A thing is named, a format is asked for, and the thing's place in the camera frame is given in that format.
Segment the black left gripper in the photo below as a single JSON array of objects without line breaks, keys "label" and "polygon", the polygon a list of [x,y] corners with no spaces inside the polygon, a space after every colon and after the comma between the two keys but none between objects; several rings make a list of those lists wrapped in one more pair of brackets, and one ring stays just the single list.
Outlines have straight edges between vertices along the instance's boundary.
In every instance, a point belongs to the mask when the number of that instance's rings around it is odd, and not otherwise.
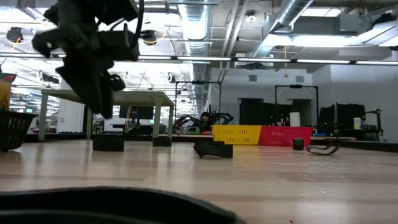
[{"label": "black left gripper", "polygon": [[55,71],[77,96],[104,119],[113,117],[113,91],[126,87],[118,75],[108,72],[115,61],[136,61],[140,33],[124,24],[123,30],[99,31],[88,26],[60,26],[40,32],[32,39],[33,48],[46,58],[62,49],[63,66]]}]

